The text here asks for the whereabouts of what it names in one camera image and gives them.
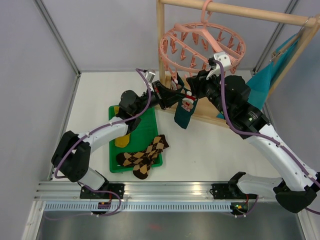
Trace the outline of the green reindeer sock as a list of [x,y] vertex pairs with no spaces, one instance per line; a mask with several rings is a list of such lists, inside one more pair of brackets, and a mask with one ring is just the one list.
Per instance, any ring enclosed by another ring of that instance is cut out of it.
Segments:
[[185,83],[177,73],[176,75],[172,76],[170,79],[170,88],[176,89],[176,88],[179,88],[180,86],[185,87]]
[[189,125],[191,116],[194,114],[198,98],[192,95],[191,91],[185,87],[181,91],[185,97],[178,101],[174,114],[174,121],[182,128],[186,129]]

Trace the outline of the pink round clip hanger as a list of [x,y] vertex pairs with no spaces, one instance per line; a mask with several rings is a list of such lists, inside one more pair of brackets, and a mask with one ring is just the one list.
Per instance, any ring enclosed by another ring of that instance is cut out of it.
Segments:
[[[219,52],[226,52],[231,60],[233,68],[227,70],[234,74],[237,67],[243,60],[247,51],[247,46],[244,39],[234,30],[216,23],[211,23],[210,18],[213,12],[201,10],[200,20],[189,23],[175,23],[170,29],[174,36],[182,40],[190,49],[198,52],[204,57],[208,63],[208,59]],[[173,39],[167,35],[163,41],[163,49],[167,58],[176,63],[177,67],[193,68],[196,72],[200,70],[208,70],[209,63],[204,64],[204,61],[194,56],[179,43],[174,43],[171,46]]]

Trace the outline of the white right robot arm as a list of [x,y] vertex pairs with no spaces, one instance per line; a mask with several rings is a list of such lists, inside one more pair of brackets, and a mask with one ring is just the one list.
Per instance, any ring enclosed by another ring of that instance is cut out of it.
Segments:
[[291,213],[308,209],[320,190],[320,174],[300,160],[266,115],[248,102],[251,89],[241,76],[208,74],[201,70],[186,79],[191,92],[206,97],[222,112],[229,128],[264,155],[280,175],[270,178],[238,172],[228,182],[229,194],[235,198],[248,194],[275,199]]

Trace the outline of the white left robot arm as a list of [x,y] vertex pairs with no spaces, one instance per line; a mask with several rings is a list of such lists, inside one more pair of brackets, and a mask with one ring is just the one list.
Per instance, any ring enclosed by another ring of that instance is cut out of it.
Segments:
[[133,90],[126,90],[120,97],[118,114],[109,123],[85,133],[67,131],[63,134],[52,156],[52,165],[62,173],[62,178],[83,185],[99,199],[105,198],[109,182],[90,168],[91,154],[117,137],[133,132],[146,110],[157,105],[165,110],[185,96],[181,89],[172,90],[158,80],[147,84],[147,90],[141,96]]

